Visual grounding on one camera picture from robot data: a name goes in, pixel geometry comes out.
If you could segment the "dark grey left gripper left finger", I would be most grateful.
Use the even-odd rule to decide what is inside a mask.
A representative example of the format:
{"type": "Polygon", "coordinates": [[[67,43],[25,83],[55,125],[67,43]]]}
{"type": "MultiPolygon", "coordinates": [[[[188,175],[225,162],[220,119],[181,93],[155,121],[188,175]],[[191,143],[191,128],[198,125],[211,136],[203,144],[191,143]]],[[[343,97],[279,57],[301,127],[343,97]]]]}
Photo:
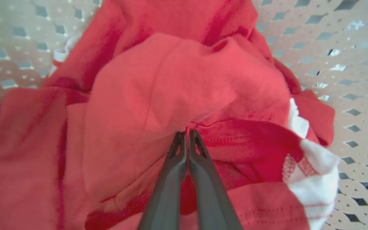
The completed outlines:
{"type": "Polygon", "coordinates": [[[186,171],[186,133],[177,132],[139,222],[139,230],[179,229],[180,191],[186,171]]]}

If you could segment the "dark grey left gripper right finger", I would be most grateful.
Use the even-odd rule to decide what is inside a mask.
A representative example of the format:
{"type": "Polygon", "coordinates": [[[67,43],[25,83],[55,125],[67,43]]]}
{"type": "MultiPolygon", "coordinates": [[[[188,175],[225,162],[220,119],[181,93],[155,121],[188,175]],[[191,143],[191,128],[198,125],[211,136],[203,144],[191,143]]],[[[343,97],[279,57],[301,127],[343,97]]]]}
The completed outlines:
{"type": "Polygon", "coordinates": [[[196,185],[200,230],[242,230],[241,222],[197,130],[189,132],[189,168],[196,185]]]}

